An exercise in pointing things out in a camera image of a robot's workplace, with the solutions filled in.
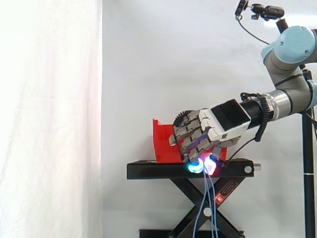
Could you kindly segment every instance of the light blue joint cover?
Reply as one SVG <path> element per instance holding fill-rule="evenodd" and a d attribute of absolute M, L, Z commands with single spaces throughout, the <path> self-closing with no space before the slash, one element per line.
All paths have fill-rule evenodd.
<path fill-rule="evenodd" d="M 300 63 L 312 54 L 315 44 L 315 35 L 310 29 L 291 26 L 275 41 L 274 53 L 284 63 Z"/>
<path fill-rule="evenodd" d="M 313 98 L 312 98 L 311 104 L 308 106 L 308 109 L 309 109 L 317 105 L 317 83 L 313 80 L 307 80 L 307 82 L 309 83 L 313 91 Z"/>
<path fill-rule="evenodd" d="M 261 51 L 261 57 L 262 57 L 263 63 L 266 56 L 273 50 L 274 46 L 275 46 L 275 42 L 265 46 L 263 50 Z"/>

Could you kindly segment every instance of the black table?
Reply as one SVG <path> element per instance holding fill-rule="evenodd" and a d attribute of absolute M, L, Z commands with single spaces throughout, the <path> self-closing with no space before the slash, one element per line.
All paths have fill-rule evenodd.
<path fill-rule="evenodd" d="M 219 211 L 218 208 L 232 194 L 232 192 L 248 177 L 254 177 L 254 171 L 260 170 L 260 164 L 254 164 L 247 159 L 234 159 L 225 168 L 217 168 L 212 178 L 219 178 L 215 187 L 216 220 L 219 238 L 245 238 L 243 231 L 238 231 Z M 189 179 L 203 178 L 203 173 L 189 172 L 184 164 L 162 164 L 156 161 L 137 161 L 127 164 L 127 179 L 170 179 L 194 204 L 194 207 L 172 230 L 140 230 L 140 238 L 192 238 L 194 222 L 201 205 L 203 194 L 189 181 Z M 204 209 L 210 205 L 206 199 Z M 198 218 L 197 230 L 210 216 L 203 212 Z M 210 231 L 199 231 L 196 238 L 211 237 Z"/>

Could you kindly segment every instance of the blue light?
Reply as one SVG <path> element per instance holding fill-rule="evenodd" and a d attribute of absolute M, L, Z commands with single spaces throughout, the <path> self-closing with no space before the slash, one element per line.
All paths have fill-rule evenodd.
<path fill-rule="evenodd" d="M 197 162 L 189 163 L 187 168 L 190 172 L 199 174 L 204 169 L 204 162 L 201 159 L 198 159 Z"/>

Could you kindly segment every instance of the white wall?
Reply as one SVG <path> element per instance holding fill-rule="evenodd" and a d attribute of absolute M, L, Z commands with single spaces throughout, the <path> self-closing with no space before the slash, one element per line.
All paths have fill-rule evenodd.
<path fill-rule="evenodd" d="M 298 5 L 299 0 L 261 2 L 282 6 L 293 17 L 314 15 L 317 8 L 313 0 L 305 5 Z M 127 163 L 154 159 L 152 118 L 171 123 L 182 110 L 239 99 L 240 92 L 273 90 L 260 56 L 264 44 L 235 21 L 237 3 L 104 2 L 105 238 L 137 238 L 139 228 L 172 229 L 192 207 L 168 180 L 126 180 Z M 244 24 L 256 35 L 267 41 L 277 38 L 277 29 L 251 21 L 249 12 L 244 15 Z M 295 115 L 270 123 L 261 143 L 239 153 L 261 163 L 263 170 L 245 180 L 220 210 L 247 237 L 303 237 L 300 121 Z M 255 132 L 248 131 L 240 143 Z"/>

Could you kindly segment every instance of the pink light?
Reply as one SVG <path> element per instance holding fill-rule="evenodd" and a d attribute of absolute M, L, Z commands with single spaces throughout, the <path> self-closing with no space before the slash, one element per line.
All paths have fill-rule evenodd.
<path fill-rule="evenodd" d="M 215 161 L 211 160 L 209 157 L 205 158 L 204 166 L 205 166 L 205 172 L 208 175 L 213 175 L 217 167 Z"/>

